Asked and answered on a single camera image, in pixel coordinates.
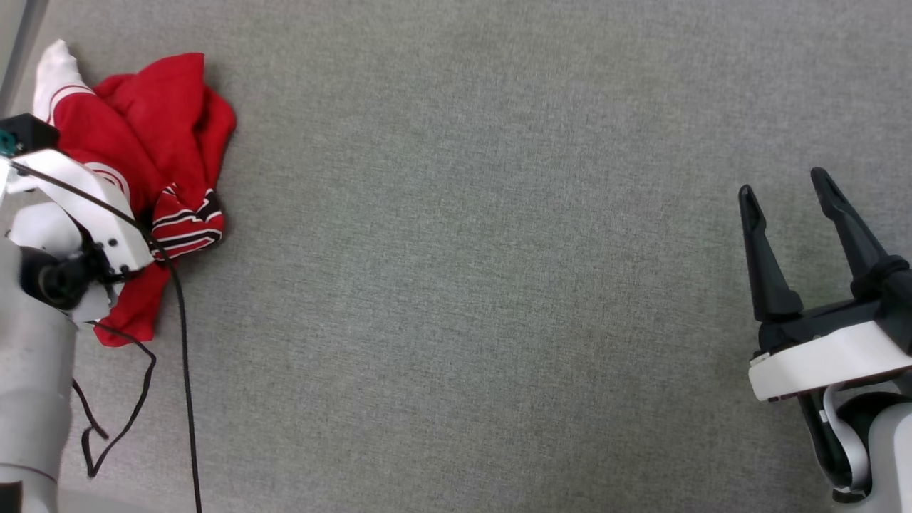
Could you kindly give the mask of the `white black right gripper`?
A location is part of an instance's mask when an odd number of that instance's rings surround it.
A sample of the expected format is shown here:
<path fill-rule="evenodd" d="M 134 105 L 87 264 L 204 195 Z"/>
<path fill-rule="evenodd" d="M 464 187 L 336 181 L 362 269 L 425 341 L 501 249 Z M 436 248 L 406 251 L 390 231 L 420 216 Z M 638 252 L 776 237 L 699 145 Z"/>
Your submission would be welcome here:
<path fill-rule="evenodd" d="M 840 382 L 910 368 L 908 349 L 882 328 L 883 292 L 910 263 L 889 254 L 827 170 L 811 169 L 820 207 L 837 231 L 854 299 L 804 310 L 766 237 L 767 221 L 749 185 L 739 189 L 740 224 L 760 348 L 748 378 L 757 400 L 779 400 Z"/>

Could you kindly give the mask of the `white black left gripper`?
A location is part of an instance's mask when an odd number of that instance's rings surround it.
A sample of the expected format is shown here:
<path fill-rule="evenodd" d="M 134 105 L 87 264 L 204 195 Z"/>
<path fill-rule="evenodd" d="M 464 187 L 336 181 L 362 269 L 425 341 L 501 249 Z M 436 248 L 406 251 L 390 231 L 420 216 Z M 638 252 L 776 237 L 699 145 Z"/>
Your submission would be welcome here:
<path fill-rule="evenodd" d="M 128 199 L 110 179 L 58 150 L 6 159 L 6 193 L 42 191 L 14 214 L 25 292 L 59 311 L 110 311 L 153 261 Z"/>

